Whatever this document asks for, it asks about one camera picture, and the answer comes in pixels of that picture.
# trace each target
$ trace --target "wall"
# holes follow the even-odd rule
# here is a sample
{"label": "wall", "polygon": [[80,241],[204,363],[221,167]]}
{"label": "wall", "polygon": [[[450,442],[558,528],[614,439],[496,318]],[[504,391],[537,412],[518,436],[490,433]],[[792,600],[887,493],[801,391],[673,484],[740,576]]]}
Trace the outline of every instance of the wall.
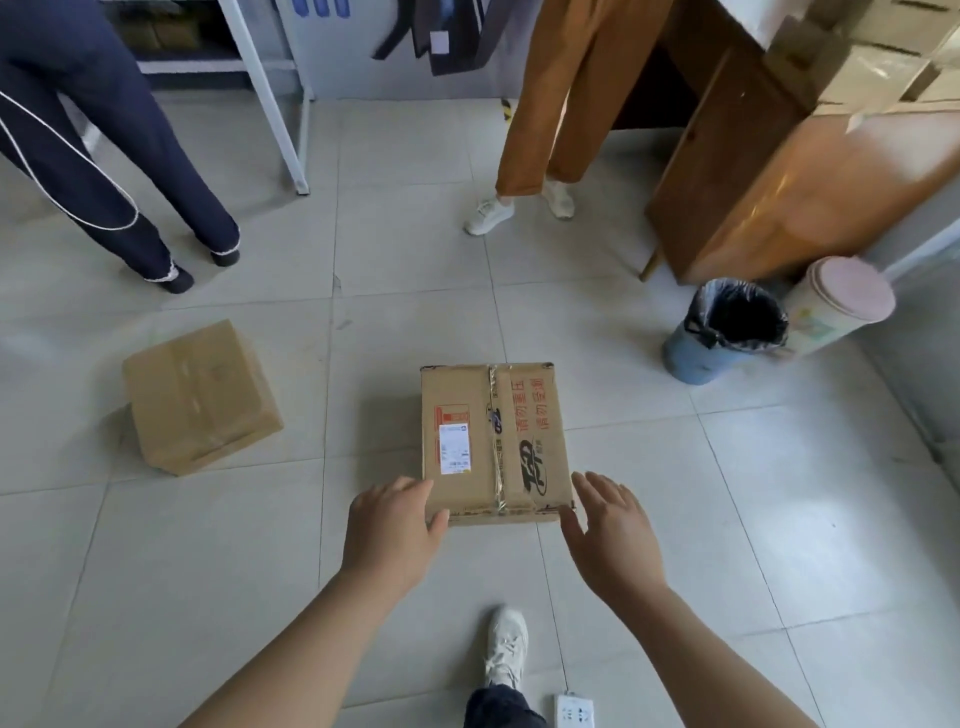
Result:
{"label": "wall", "polygon": [[[264,1],[245,0],[245,5]],[[321,99],[516,98],[540,0],[515,3],[487,67],[469,73],[434,78],[429,58],[415,58],[409,36],[385,61],[372,59],[394,26],[396,0],[352,0],[350,18],[337,17],[329,0],[330,17],[295,15],[295,42],[307,57],[307,75]]]}
{"label": "wall", "polygon": [[960,245],[895,281],[897,310],[857,337],[960,484]]}
{"label": "wall", "polygon": [[895,280],[960,240],[960,176],[889,229],[863,257]]}

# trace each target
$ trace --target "cardboard boxes stack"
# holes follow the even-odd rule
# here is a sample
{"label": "cardboard boxes stack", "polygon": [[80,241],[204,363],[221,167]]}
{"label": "cardboard boxes stack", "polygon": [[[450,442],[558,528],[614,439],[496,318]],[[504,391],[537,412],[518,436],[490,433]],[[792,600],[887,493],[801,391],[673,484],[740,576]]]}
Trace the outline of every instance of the cardboard boxes stack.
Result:
{"label": "cardboard boxes stack", "polygon": [[764,62],[815,114],[960,109],[960,0],[813,0]]}
{"label": "cardboard boxes stack", "polygon": [[420,384],[428,516],[553,521],[573,505],[552,364],[424,367]]}

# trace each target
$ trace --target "cabinet leg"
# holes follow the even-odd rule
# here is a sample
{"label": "cabinet leg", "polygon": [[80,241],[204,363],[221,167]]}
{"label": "cabinet leg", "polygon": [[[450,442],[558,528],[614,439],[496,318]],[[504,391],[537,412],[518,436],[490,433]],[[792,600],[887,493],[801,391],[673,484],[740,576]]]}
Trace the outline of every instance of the cabinet leg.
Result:
{"label": "cabinet leg", "polygon": [[649,280],[650,277],[654,275],[654,271],[660,267],[661,263],[663,263],[663,248],[658,245],[657,249],[650,255],[650,259],[647,260],[647,264],[643,266],[643,270],[640,271],[640,280],[643,282]]}

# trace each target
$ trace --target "person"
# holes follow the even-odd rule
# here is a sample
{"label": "person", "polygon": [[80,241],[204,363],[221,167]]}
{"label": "person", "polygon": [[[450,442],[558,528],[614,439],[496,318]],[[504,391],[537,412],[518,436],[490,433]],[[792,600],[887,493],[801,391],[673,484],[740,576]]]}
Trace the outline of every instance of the person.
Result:
{"label": "person", "polygon": [[[570,555],[639,641],[686,728],[815,728],[670,589],[657,538],[630,489],[596,473],[574,473],[573,484],[588,527],[582,530],[569,507],[561,510]],[[424,522],[432,487],[400,477],[358,496],[337,574],[181,728],[333,725],[377,628],[420,583],[441,546],[448,512]],[[486,686],[470,697],[465,728],[546,726],[520,692],[528,646],[522,615],[499,610],[490,628]]]}
{"label": "person", "polygon": [[538,193],[555,217],[573,217],[568,186],[580,181],[599,153],[654,49],[671,4],[543,0],[530,36],[519,104],[500,157],[496,196],[467,219],[467,233],[490,232],[514,216],[514,197]]}
{"label": "person", "polygon": [[239,260],[240,229],[180,147],[100,6],[0,0],[0,154],[143,279],[183,293],[193,278],[130,196],[90,159],[58,92],[143,170],[218,266]]}

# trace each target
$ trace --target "barcode label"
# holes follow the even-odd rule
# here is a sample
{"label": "barcode label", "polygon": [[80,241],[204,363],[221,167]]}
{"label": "barcode label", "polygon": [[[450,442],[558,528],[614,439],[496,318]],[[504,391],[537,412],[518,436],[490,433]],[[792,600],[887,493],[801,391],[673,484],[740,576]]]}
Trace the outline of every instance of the barcode label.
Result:
{"label": "barcode label", "polygon": [[470,435],[466,423],[440,425],[440,475],[469,473]]}

